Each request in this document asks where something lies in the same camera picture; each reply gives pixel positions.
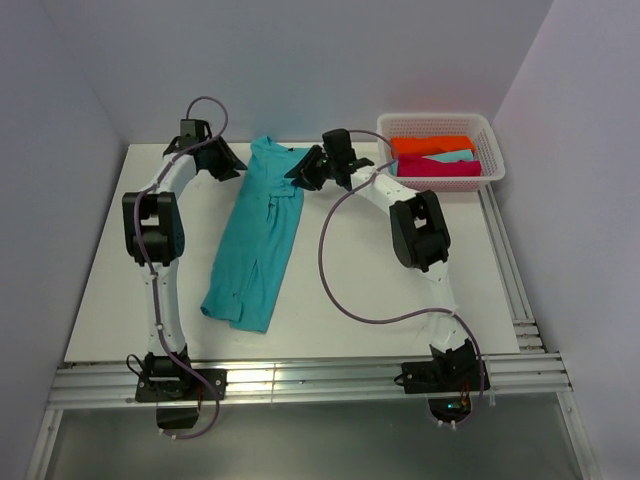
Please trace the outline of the orange rolled t shirt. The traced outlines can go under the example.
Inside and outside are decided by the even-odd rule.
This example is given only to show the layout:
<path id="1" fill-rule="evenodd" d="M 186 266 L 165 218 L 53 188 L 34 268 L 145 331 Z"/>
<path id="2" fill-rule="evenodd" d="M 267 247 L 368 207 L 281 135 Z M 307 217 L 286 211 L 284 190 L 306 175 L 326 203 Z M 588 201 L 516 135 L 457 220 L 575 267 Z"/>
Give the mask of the orange rolled t shirt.
<path id="1" fill-rule="evenodd" d="M 459 135 L 392 137 L 391 144 L 398 154 L 437 155 L 463 150 L 475 152 L 471 139 Z"/>

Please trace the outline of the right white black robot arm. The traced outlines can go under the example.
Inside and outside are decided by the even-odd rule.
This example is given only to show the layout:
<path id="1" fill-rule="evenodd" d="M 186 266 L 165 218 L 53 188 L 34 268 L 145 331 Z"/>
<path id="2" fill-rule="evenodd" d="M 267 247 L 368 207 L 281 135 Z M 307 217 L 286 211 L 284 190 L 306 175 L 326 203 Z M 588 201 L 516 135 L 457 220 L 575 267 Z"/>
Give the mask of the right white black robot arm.
<path id="1" fill-rule="evenodd" d="M 386 325 L 427 315 L 435 325 L 430 349 L 432 371 L 423 377 L 425 383 L 452 390 L 463 382 L 486 383 L 486 368 L 481 349 L 471 329 L 460 317 L 449 280 L 451 236 L 437 195 L 430 191 L 415 192 L 383 173 L 386 165 L 377 167 L 368 158 L 358 158 L 352 148 L 344 153 L 331 153 L 318 145 L 296 164 L 285 177 L 308 191 L 319 191 L 328 180 L 346 190 L 331 207 L 319 237 L 317 262 L 321 284 L 331 303 L 341 313 L 360 323 Z M 386 319 L 369 319 L 350 312 L 336 299 L 326 278 L 324 244 L 332 216 L 346 200 L 359 195 L 388 215 L 393 252 L 399 263 L 420 273 L 433 306 Z"/>

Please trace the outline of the white plastic basket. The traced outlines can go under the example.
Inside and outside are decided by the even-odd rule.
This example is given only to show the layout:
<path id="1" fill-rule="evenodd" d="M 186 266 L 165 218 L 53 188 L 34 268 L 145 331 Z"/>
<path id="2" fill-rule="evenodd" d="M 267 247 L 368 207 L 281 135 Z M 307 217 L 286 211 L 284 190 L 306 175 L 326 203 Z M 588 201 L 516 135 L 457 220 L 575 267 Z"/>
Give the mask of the white plastic basket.
<path id="1" fill-rule="evenodd" d="M 467 136 L 475 146 L 474 160 L 481 163 L 479 177 L 399 177 L 395 175 L 398 154 L 384 142 L 378 143 L 381 162 L 392 162 L 389 175 L 417 191 L 476 191 L 504 177 L 505 168 L 499 145 L 488 121 L 478 114 L 387 113 L 378 117 L 377 133 L 391 142 L 392 137 Z"/>

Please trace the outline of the pink rolled t shirt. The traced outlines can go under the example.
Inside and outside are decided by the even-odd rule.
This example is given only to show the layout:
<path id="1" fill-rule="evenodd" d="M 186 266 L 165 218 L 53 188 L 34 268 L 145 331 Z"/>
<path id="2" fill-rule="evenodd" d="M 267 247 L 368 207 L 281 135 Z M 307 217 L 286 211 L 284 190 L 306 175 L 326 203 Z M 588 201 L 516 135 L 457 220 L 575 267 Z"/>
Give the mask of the pink rolled t shirt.
<path id="1" fill-rule="evenodd" d="M 401 154 L 396 163 L 395 175 L 399 177 L 479 177 L 481 163 L 477 160 L 436 159 L 434 156 Z"/>

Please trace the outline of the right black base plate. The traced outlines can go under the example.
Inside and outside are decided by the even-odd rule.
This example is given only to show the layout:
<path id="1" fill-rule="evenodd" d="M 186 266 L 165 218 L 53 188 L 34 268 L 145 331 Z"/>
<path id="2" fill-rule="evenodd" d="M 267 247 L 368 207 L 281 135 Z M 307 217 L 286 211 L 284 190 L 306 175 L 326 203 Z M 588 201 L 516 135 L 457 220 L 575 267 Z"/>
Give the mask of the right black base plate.
<path id="1" fill-rule="evenodd" d="M 455 365 L 435 359 L 427 362 L 405 362 L 394 382 L 406 394 L 479 392 L 481 387 L 478 363 Z"/>

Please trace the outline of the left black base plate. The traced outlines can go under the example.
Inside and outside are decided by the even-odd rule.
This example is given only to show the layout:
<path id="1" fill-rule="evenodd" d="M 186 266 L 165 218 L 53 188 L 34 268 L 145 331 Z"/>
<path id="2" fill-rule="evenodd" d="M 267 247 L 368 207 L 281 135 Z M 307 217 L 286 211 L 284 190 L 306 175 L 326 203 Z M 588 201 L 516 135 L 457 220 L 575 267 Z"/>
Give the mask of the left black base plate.
<path id="1" fill-rule="evenodd" d="M 215 394 L 199 379 L 184 373 L 184 377 L 151 377 L 138 383 L 134 399 L 137 403 L 195 402 L 223 400 L 227 386 L 224 369 L 197 369 L 213 388 Z"/>

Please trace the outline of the aluminium rail frame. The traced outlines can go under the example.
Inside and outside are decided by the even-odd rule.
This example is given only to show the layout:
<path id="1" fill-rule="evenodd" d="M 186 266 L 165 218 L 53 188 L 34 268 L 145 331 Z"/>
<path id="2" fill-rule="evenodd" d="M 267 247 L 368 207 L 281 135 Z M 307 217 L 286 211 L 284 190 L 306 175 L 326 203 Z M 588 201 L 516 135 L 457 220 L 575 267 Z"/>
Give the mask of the aluminium rail frame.
<path id="1" fill-rule="evenodd" d="M 517 354 L 485 356 L 490 385 L 484 398 L 493 403 L 499 395 L 555 395 L 581 478 L 598 479 L 600 468 L 578 413 L 568 371 L 560 353 L 547 351 L 540 336 L 495 195 L 490 187 L 484 187 L 478 197 L 520 345 Z M 231 362 L 226 366 L 228 378 L 240 389 L 229 391 L 227 398 L 238 405 L 271 406 L 297 401 L 390 400 L 403 394 L 399 389 L 383 386 L 381 380 L 383 374 L 398 366 L 392 358 Z M 65 412 L 133 405 L 133 386 L 121 366 L 92 364 L 57 372 L 27 478 L 43 479 L 51 471 Z"/>

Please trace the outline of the light teal rolled t shirt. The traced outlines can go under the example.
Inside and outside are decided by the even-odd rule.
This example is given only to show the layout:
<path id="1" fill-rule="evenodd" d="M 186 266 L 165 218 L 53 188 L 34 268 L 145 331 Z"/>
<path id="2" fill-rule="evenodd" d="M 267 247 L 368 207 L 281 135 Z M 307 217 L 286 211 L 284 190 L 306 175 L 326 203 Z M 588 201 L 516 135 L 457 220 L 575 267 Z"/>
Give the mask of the light teal rolled t shirt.
<path id="1" fill-rule="evenodd" d="M 474 153 L 471 149 L 456 150 L 429 155 L 428 158 L 440 163 L 473 162 Z"/>

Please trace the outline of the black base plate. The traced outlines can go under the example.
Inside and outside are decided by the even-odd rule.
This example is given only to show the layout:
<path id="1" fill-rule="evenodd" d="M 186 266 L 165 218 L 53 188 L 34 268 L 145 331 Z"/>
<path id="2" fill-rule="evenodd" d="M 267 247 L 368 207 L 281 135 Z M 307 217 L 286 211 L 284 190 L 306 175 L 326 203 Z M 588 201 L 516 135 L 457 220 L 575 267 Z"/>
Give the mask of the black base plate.
<path id="1" fill-rule="evenodd" d="M 435 359 L 427 362 L 405 362 L 394 382 L 406 394 L 479 392 L 481 387 L 478 363 L 455 365 Z"/>
<path id="2" fill-rule="evenodd" d="M 184 377 L 151 377 L 138 383 L 134 399 L 137 403 L 195 402 L 223 400 L 227 386 L 224 369 L 197 369 L 213 388 L 215 394 L 199 379 L 184 373 Z"/>

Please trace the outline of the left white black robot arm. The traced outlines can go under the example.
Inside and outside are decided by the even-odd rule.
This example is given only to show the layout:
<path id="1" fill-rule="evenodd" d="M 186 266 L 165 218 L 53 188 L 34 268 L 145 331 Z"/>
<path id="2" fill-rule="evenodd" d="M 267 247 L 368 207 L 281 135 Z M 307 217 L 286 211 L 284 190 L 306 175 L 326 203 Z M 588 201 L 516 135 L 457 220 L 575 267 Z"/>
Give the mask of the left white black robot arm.
<path id="1" fill-rule="evenodd" d="M 139 362 L 139 401 L 189 399 L 203 389 L 191 371 L 179 313 L 177 273 L 185 233 L 178 200 L 202 171 L 223 182 L 246 169 L 221 137 L 178 136 L 163 152 L 153 179 L 122 197 L 126 250 L 140 268 L 147 299 L 148 343 Z"/>

